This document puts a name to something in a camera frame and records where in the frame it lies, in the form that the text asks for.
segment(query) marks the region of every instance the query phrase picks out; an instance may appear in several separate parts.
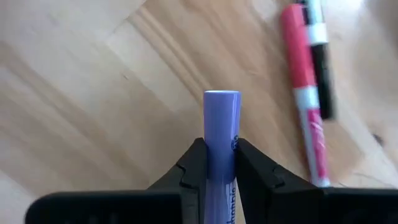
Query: marker cap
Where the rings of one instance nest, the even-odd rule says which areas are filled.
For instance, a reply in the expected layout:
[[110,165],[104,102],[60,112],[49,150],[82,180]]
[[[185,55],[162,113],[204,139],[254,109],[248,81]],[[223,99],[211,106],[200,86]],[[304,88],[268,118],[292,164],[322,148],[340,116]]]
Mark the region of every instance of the marker cap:
[[317,85],[302,5],[287,6],[282,12],[281,20],[293,87]]
[[235,179],[234,150],[239,134],[241,93],[233,90],[205,91],[203,119],[208,146],[208,179],[231,182]]
[[322,119],[335,118],[333,80],[328,63],[328,37],[323,20],[321,0],[297,0],[303,6],[308,41],[311,46],[312,62],[318,86]]

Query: red marker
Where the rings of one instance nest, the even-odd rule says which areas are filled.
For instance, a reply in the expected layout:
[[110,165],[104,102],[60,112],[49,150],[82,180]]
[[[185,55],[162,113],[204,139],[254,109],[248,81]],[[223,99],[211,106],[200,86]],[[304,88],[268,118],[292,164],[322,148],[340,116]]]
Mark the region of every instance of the red marker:
[[291,4],[284,9],[282,28],[289,55],[294,95],[300,112],[311,182],[318,187],[327,187],[330,181],[326,165],[325,138],[302,5]]

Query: wood grain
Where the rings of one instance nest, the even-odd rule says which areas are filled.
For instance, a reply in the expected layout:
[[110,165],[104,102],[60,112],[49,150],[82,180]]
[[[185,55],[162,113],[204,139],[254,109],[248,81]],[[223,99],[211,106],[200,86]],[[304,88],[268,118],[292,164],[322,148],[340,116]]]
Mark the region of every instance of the wood grain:
[[[21,223],[51,192],[148,187],[203,135],[208,89],[242,91],[242,137],[307,179],[279,29],[287,4],[0,1],[0,222]],[[325,1],[335,186],[398,187],[394,4]]]

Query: purple marker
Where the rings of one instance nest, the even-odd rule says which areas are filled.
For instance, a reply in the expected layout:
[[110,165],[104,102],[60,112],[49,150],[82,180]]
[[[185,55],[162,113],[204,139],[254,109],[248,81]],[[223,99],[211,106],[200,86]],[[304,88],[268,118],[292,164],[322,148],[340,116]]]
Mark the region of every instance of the purple marker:
[[238,143],[241,93],[205,91],[203,115],[208,146],[206,224],[235,224],[234,150]]

